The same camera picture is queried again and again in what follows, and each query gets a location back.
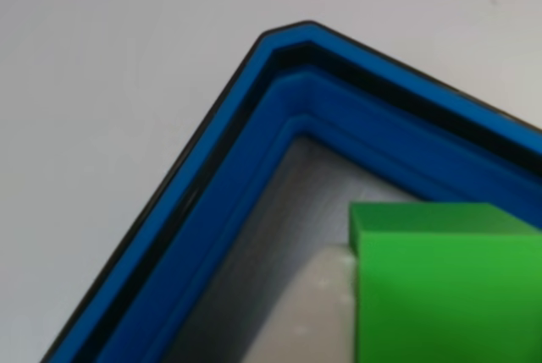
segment plastic tray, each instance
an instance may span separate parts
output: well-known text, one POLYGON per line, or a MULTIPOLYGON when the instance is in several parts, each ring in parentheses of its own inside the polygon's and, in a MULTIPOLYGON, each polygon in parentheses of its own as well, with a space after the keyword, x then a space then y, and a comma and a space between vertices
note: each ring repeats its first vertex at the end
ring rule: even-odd
POLYGON ((312 22, 264 33, 44 361, 160 360, 299 136, 427 201, 542 227, 542 137, 312 22))

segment blue tray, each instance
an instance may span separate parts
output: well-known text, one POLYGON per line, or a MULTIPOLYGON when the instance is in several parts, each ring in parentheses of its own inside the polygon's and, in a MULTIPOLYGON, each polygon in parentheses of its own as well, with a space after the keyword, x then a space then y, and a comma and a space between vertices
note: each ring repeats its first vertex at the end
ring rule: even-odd
POLYGON ((542 228, 542 136, 322 25, 262 34, 43 361, 159 361, 307 135, 428 201, 542 228))

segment black edge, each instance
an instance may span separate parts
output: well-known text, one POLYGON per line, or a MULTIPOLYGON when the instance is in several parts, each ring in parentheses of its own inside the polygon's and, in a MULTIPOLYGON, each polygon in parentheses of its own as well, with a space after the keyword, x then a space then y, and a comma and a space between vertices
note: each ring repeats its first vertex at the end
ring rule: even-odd
MULTIPOLYGON (((173 166, 163 179, 162 183, 158 186, 149 202, 145 205, 137 219, 130 227, 127 234, 123 237, 114 253, 109 257, 107 263, 100 271, 92 286, 88 289, 86 295, 81 300, 81 302, 71 315, 70 319, 64 325, 64 328, 57 336, 45 356, 42 358, 42 362, 47 361, 56 351, 58 346, 62 343, 65 336, 74 326, 75 322, 80 317, 83 310, 88 306, 88 304, 91 302, 91 299, 96 295, 97 291, 102 286, 106 277, 113 269, 113 266, 124 254, 128 246, 130 245, 131 240, 133 240, 133 238, 137 235, 137 232, 141 228, 141 225, 147 218, 151 209, 154 208, 154 206, 158 202, 158 199, 166 190, 172 178, 175 176, 179 168, 184 163, 185 159, 190 154, 193 147, 202 136, 204 130, 213 119, 214 114, 218 111, 222 102, 227 97, 231 86, 241 75, 241 72, 245 68, 246 63, 248 62, 262 39, 273 33, 307 24, 317 25, 321 28, 324 28, 330 33, 333 33, 334 35, 337 35, 343 39, 347 39, 349 42, 355 44, 356 46, 370 51, 371 53, 378 55, 388 61, 391 61, 404 69, 408 69, 409 71, 412 71, 413 73, 425 78, 426 80, 430 80, 435 84, 444 86, 446 89, 453 91, 454 93, 459 94, 473 102, 476 102, 477 104, 483 105, 494 112, 501 113, 503 114, 503 116, 511 118, 512 120, 521 124, 524 124, 530 129, 539 131, 530 124, 525 124, 524 122, 515 119, 511 115, 503 113, 502 111, 491 107, 484 102, 481 102, 467 94, 464 94, 456 90, 455 88, 442 83, 441 81, 438 81, 416 69, 413 69, 412 67, 405 65, 404 63, 390 58, 383 53, 372 49, 371 47, 364 46, 358 41, 354 41, 351 38, 344 36, 341 33, 332 30, 326 26, 323 26, 317 22, 303 21, 292 25, 268 30, 262 33, 257 38, 255 43, 249 50, 248 54, 243 58, 240 66, 237 68, 234 75, 219 95, 217 101, 213 104, 205 118, 202 120, 202 122, 196 129, 196 132, 190 138, 189 142, 180 153, 180 155, 177 157, 173 166)), ((344 58, 341 58, 332 52, 325 51, 321 47, 317 47, 311 43, 303 43, 302 45, 296 47, 287 47, 285 49, 282 49, 280 52, 275 53, 266 63, 265 70, 260 74, 257 82, 252 86, 251 92, 247 94, 246 100, 243 102, 243 104, 241 104, 240 110, 238 111, 238 113, 236 113, 236 115, 232 119, 231 124, 229 124, 224 131, 224 134, 221 136, 219 143, 213 148, 213 151, 208 157, 208 159, 205 161, 204 166, 200 170, 198 170, 198 174, 194 178, 194 181, 192 181, 189 188, 183 195, 183 198, 175 207, 172 215, 165 223, 163 229, 157 235, 157 238, 152 242, 151 246, 141 259, 138 266, 131 273, 126 284, 117 294, 115 300, 110 305, 102 319, 99 321, 91 336, 85 341, 84 346, 80 349, 80 352, 77 354, 75 361, 93 361, 93 359, 97 356, 97 353, 99 353, 99 351, 101 350, 105 341, 108 339, 108 336, 116 328, 125 310, 130 306, 131 301, 138 294, 138 291, 141 288, 142 284, 146 281, 147 277, 152 272, 154 266, 156 266, 156 263, 159 261, 161 255, 166 251, 170 240, 177 234, 180 226, 190 213, 192 207, 197 203, 197 199, 205 190, 207 184, 213 177, 214 172, 221 163, 221 160, 224 158, 224 155, 228 152, 230 147, 235 142, 236 136, 243 129, 246 121, 249 119, 252 113, 252 110, 259 102, 259 99, 261 98, 261 95, 265 90, 265 86, 273 78, 273 75, 276 73, 276 71, 280 69, 288 69, 306 63, 311 63, 319 67, 324 66, 324 69, 329 71, 334 76, 350 84, 361 87, 362 90, 371 93, 371 95, 375 95, 377 98, 383 99, 384 101, 387 101, 393 106, 400 107, 408 111, 409 113, 413 113, 420 118, 424 118, 432 124, 437 124, 444 129, 451 130, 452 133, 460 135, 462 138, 470 140, 478 146, 482 146, 487 150, 499 155, 500 157, 504 157, 507 160, 516 163, 518 166, 526 168, 532 173, 542 176, 542 162, 540 161, 540 157, 536 153, 533 153, 528 149, 519 146, 515 142, 506 140, 495 133, 489 132, 487 129, 476 125, 474 122, 468 121, 467 119, 455 113, 451 113, 450 111, 447 111, 433 104, 432 102, 428 102, 419 96, 414 96, 410 91, 405 90, 386 79, 369 73, 366 70, 360 69, 355 64, 346 61, 344 58), (326 59, 325 56, 333 56, 333 63, 335 63, 335 65, 323 65, 323 62, 326 59), (373 92, 368 91, 368 85, 370 86, 370 89, 373 90, 373 92)))

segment green block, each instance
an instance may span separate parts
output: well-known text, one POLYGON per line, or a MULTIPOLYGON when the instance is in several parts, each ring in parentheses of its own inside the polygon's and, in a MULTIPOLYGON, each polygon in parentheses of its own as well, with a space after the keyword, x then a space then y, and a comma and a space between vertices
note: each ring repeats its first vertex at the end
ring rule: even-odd
POLYGON ((355 204, 357 361, 542 362, 542 236, 486 204, 355 204))

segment blue frame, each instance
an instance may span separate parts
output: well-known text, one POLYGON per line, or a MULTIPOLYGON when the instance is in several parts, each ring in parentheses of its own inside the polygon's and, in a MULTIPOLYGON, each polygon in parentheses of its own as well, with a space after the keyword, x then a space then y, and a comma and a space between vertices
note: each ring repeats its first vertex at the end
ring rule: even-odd
POLYGON ((313 22, 264 33, 43 361, 159 361, 292 139, 542 228, 542 136, 313 22))

